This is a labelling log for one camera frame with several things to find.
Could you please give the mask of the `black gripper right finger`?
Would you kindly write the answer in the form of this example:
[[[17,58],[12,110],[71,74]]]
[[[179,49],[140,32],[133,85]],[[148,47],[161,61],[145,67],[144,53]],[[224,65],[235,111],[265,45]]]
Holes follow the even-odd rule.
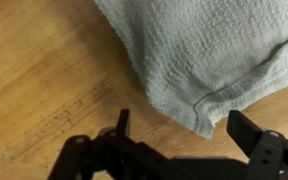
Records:
[[[288,139],[263,130],[238,110],[229,112],[227,133],[249,158],[245,180],[288,180]]]

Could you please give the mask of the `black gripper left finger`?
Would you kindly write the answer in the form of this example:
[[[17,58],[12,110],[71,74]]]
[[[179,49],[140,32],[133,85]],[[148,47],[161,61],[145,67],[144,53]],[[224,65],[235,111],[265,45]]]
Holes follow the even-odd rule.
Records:
[[[102,129],[95,139],[68,138],[47,180],[94,180],[100,171],[114,180],[171,180],[169,161],[129,138],[129,113],[122,109],[117,125]]]

